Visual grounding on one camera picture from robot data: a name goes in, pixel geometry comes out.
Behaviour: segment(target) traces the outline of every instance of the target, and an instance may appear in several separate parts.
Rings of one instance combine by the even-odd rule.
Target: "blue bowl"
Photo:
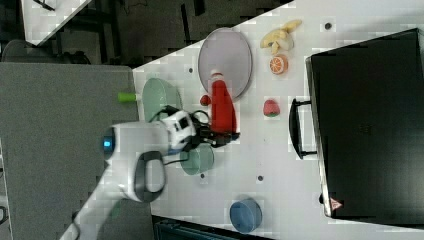
[[[255,200],[248,198],[231,205],[230,219],[237,231],[247,234],[261,225],[262,211]]]

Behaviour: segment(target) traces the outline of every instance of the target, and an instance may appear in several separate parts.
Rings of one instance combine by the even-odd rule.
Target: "gray carpet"
[[[103,174],[104,131],[137,121],[131,69],[0,63],[0,137],[14,239],[58,239]],[[99,239],[152,240],[149,204],[124,201]]]

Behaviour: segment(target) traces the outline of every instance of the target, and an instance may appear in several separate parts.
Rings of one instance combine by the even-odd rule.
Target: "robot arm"
[[[209,122],[201,122],[196,112],[189,114],[171,106],[161,112],[168,117],[112,126],[109,138],[113,153],[106,160],[109,166],[60,240],[97,239],[109,213],[121,199],[151,202],[159,197],[166,183],[162,156],[188,152],[202,142],[224,146],[239,136],[211,130]]]

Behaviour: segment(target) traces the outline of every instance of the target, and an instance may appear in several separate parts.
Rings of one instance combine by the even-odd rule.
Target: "green object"
[[[178,89],[159,78],[151,78],[146,82],[141,99],[143,101],[145,121],[150,121],[166,105],[178,109],[183,108]]]
[[[212,169],[214,155],[212,147],[209,144],[200,144],[196,149],[189,153],[182,152],[181,159],[188,158],[187,161],[181,161],[181,167],[188,175],[195,175]]]
[[[110,212],[109,216],[112,219],[115,219],[119,216],[119,214],[121,213],[121,202],[119,201],[115,207],[112,209],[112,211]]]
[[[118,93],[118,101],[121,103],[135,102],[136,100],[135,93]]]

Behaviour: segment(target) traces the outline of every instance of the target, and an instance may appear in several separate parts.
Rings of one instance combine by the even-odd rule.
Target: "green plate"
[[[183,108],[178,89],[159,78],[151,78],[147,81],[143,88],[141,100],[143,101],[145,121],[150,121],[150,119],[166,105],[178,109]]]

